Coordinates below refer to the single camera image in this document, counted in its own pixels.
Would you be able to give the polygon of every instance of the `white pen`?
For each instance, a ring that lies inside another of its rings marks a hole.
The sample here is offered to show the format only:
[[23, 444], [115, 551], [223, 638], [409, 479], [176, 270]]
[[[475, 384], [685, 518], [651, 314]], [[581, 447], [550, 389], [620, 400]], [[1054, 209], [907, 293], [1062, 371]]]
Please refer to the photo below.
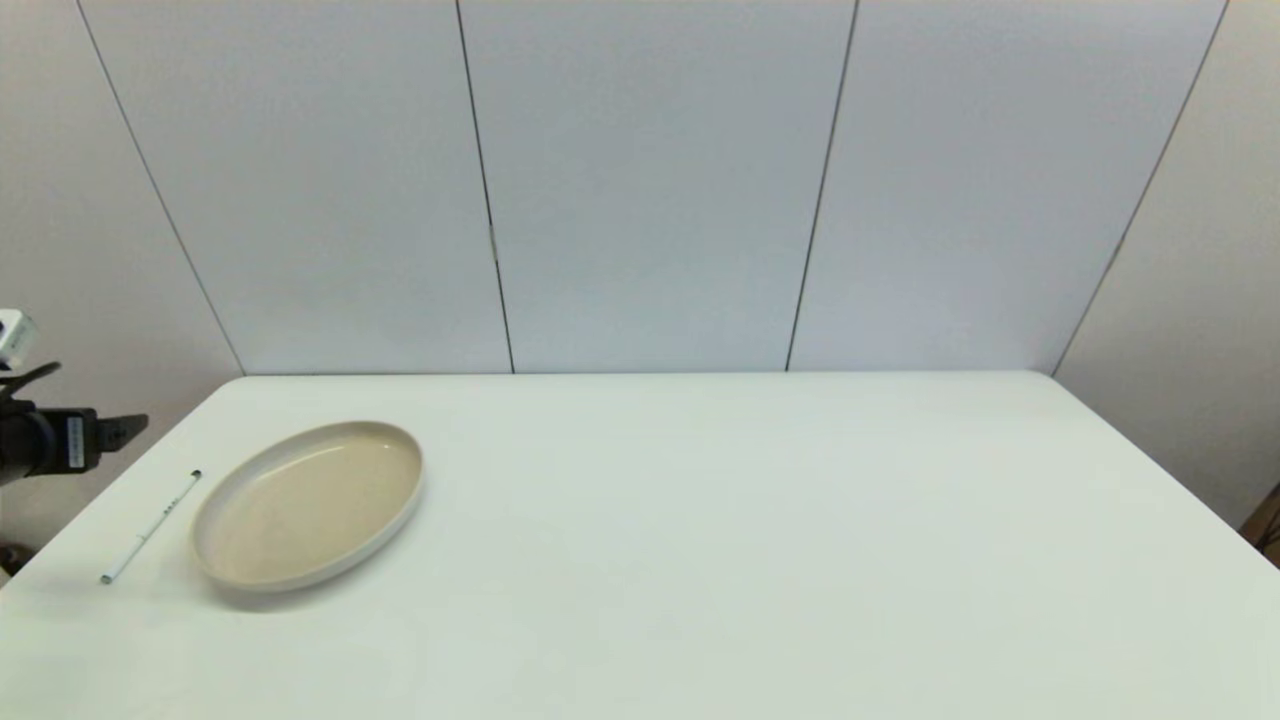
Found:
[[137, 536], [133, 537], [133, 547], [129, 548], [129, 552], [124, 553], [124, 556], [120, 557], [119, 562], [111, 565], [111, 569], [108, 570], [106, 573], [102, 573], [102, 577], [99, 578], [104, 585], [111, 584], [115, 580], [115, 578], [118, 578], [120, 573], [124, 571], [125, 565], [128, 565], [129, 561], [133, 560], [133, 556], [137, 555], [140, 550], [142, 550], [142, 546], [146, 544], [148, 539], [151, 539], [151, 534], [156, 532], [156, 529], [160, 527], [160, 523], [164, 523], [164, 519], [168, 518], [170, 512], [173, 512], [173, 509], [178, 506], [178, 502], [183, 497], [187, 497], [187, 493], [191, 492], [192, 486], [195, 486], [196, 480], [200, 479], [200, 474], [201, 474], [200, 470], [192, 470], [191, 479], [187, 480], [187, 487], [182, 488], [182, 492], [178, 493], [178, 497], [173, 498], [173, 501], [170, 501], [169, 505], [165, 506], [164, 512], [161, 512], [160, 516], [156, 518], [155, 523], [151, 523], [151, 527], [147, 528], [145, 533], [138, 533]]

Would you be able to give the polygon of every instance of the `white table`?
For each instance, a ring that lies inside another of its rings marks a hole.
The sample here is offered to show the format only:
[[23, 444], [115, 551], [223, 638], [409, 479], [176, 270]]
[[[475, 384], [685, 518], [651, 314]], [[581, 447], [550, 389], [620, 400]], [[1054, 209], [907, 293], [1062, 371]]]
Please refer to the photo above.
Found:
[[[404, 532], [212, 591], [204, 496], [351, 419], [424, 448]], [[0, 592], [0, 716], [1275, 720], [1280, 573], [1034, 374], [251, 378]]]

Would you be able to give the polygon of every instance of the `label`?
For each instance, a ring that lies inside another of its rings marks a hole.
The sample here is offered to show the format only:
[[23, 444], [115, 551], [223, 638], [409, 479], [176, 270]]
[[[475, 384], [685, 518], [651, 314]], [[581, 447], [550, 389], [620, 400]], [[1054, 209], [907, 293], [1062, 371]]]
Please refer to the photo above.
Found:
[[84, 419], [67, 418], [67, 465], [84, 466]]

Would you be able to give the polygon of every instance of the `plate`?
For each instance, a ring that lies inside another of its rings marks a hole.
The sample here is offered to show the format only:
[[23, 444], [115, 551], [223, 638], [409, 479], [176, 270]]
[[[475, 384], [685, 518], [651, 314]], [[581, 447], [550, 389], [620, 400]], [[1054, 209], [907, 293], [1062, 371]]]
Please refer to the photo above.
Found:
[[325, 425], [233, 470], [191, 527], [196, 562], [220, 585], [284, 592], [356, 566], [408, 520], [422, 452], [383, 423]]

